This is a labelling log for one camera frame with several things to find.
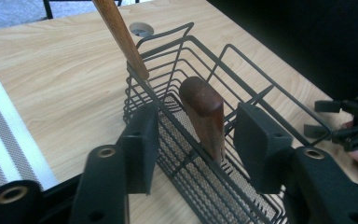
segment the striped cloth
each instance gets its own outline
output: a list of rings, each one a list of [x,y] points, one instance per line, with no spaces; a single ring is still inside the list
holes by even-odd
[[[57,184],[48,163],[0,83],[0,186],[30,179],[43,189]]]

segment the wood grain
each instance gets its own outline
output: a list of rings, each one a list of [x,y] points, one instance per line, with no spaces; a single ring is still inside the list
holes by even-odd
[[[315,100],[329,99],[204,0],[155,0],[119,11],[127,27],[143,21],[156,34],[193,21],[190,34],[214,54],[231,43],[304,105],[313,108]],[[249,83],[258,83],[257,77],[243,73],[239,60],[226,61]],[[126,59],[98,12],[0,30],[0,81],[60,181],[81,173],[93,148],[117,141],[124,129],[127,76]],[[271,98],[277,105],[280,100],[279,96]],[[304,122],[303,115],[289,104],[283,103],[281,111]],[[321,116],[337,126],[350,120],[349,116]],[[336,155],[338,162],[344,161],[341,166],[358,181],[358,169],[343,150],[327,143],[321,147]],[[131,223],[200,222],[156,167],[151,194],[131,195]]]
[[[140,78],[147,80],[149,78],[149,73],[138,49],[133,43],[129,30],[118,11],[115,1],[92,0],[92,2],[97,7],[107,28],[117,41],[131,67]]]
[[[225,158],[224,100],[199,77],[188,77],[179,89],[185,112],[202,146],[218,164]]]

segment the black wire basket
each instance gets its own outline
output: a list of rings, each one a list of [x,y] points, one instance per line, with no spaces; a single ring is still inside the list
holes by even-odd
[[[237,104],[260,106],[296,139],[294,144],[313,146],[324,136],[310,142],[302,134],[302,126],[292,126],[287,120],[306,117],[308,123],[322,125],[327,131],[328,127],[234,46],[226,45],[216,57],[196,37],[187,35],[193,25],[149,36],[138,43],[140,48],[146,42],[160,43],[168,36],[180,34],[179,38],[141,54],[150,74],[147,81],[128,66],[123,118],[128,122],[139,106],[158,103],[158,166],[202,223],[287,223],[282,205],[284,189],[277,195],[258,194],[233,146]],[[220,166],[201,148],[179,100],[182,81],[192,76],[208,82],[225,99],[227,155]],[[249,79],[257,84],[250,87],[246,83]],[[286,106],[294,107],[291,111],[295,112],[285,114]]]

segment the wooden table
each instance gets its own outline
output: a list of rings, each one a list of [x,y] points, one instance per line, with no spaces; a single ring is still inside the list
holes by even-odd
[[[120,12],[127,25],[143,21],[155,33],[193,21],[191,34],[213,53],[231,43],[304,105],[328,99],[204,0],[155,0]],[[82,172],[91,149],[117,141],[127,76],[125,58],[98,12],[0,30],[0,80],[60,181]],[[350,119],[324,118],[336,125]],[[358,169],[338,146],[322,147],[358,182]],[[130,199],[132,223],[199,223],[158,167],[151,195]]]

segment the wooden brush handle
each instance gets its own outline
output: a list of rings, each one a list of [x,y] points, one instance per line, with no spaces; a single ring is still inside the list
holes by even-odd
[[[126,56],[130,66],[135,70],[140,78],[147,80],[149,78],[149,73],[138,49],[132,41],[131,35],[120,15],[120,12],[118,11],[115,1],[92,0],[92,2],[100,12],[101,17]]]
[[[199,77],[188,77],[179,89],[179,96],[203,147],[220,164],[225,157],[222,96]]]

